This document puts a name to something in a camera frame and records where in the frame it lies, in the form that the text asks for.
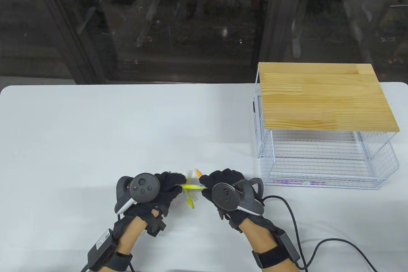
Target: wooden lid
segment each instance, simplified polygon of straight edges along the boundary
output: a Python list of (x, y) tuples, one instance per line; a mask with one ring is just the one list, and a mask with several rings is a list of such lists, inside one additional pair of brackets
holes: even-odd
[(371, 64), (260, 62), (265, 127), (399, 132)]

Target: wire mesh basket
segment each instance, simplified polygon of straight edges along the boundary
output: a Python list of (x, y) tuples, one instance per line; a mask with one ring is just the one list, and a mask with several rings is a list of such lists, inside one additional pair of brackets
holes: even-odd
[(267, 185), (378, 189), (399, 167), (389, 133), (266, 129), (260, 84), (254, 120)]

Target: marker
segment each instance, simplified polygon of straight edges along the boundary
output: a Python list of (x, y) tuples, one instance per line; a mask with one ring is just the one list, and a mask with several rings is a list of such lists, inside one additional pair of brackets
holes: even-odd
[(192, 189), (192, 190), (203, 190), (206, 189), (206, 186), (204, 185), (194, 185), (194, 184), (183, 184), (179, 185), (182, 186), (183, 189)]
[(190, 196), (190, 198), (193, 200), (193, 202), (198, 201), (198, 198), (195, 196), (195, 194), (191, 191), (188, 192), (188, 195)]
[(200, 171), (198, 171), (198, 169), (194, 169), (194, 170), (195, 170), (195, 173), (197, 173), (198, 178), (200, 178), (201, 176), (203, 176), (203, 174), (202, 174)]
[(187, 172), (187, 176), (186, 176), (187, 182), (189, 182), (192, 177), (193, 177), (193, 171), (192, 171), (192, 170), (189, 170), (189, 171)]
[(184, 194), (184, 196), (186, 197), (187, 202), (188, 202), (188, 204), (191, 206), (191, 208), (194, 208), (193, 200), (188, 196), (187, 192), (185, 192), (185, 191), (183, 190), (183, 194)]

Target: white table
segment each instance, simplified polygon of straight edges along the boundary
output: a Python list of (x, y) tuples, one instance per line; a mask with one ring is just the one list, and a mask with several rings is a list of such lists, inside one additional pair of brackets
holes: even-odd
[[(401, 164), (380, 190), (267, 187), (285, 197), (306, 259), (317, 240), (349, 239), (379, 271), (408, 269), (408, 86), (382, 84), (401, 132)], [(115, 185), (141, 172), (258, 174), (252, 84), (12, 86), (0, 95), (2, 271), (80, 271), (116, 220)], [(266, 217), (293, 224), (281, 202)], [(170, 210), (167, 228), (133, 251), (142, 272), (259, 271), (245, 237), (199, 195)], [(351, 247), (323, 245), (311, 271), (369, 271)]]

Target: black glove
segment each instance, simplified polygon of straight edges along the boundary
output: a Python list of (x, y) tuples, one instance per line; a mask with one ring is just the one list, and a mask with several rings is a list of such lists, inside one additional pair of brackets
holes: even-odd
[(140, 217), (149, 223), (149, 220), (154, 218), (151, 213), (153, 209), (159, 211), (159, 217), (157, 218), (159, 221), (162, 220), (161, 215), (166, 217), (169, 213), (171, 201), (183, 191), (182, 187), (177, 185), (187, 182), (186, 177), (180, 173), (163, 172), (162, 174), (156, 173), (155, 176), (160, 182), (159, 194), (150, 202), (131, 205), (131, 207), (123, 213), (124, 217), (115, 222), (113, 227), (113, 236), (116, 239), (119, 239), (123, 235), (125, 228), (135, 217)]
[(229, 185), (233, 185), (242, 179), (244, 179), (244, 175), (241, 172), (231, 170), (231, 169), (225, 169), (222, 172), (214, 171), (210, 175), (203, 175), (200, 177), (200, 183), (207, 187), (207, 189), (202, 190), (201, 192), (202, 195), (216, 206), (221, 219), (226, 218), (227, 220), (230, 220), (230, 225), (235, 229), (238, 229), (237, 227), (241, 225), (242, 221), (248, 218), (249, 213), (243, 212), (242, 210), (235, 210), (235, 211), (228, 211), (228, 212), (223, 210), (217, 204), (214, 203), (213, 197), (211, 196), (211, 192), (215, 184), (227, 183)]

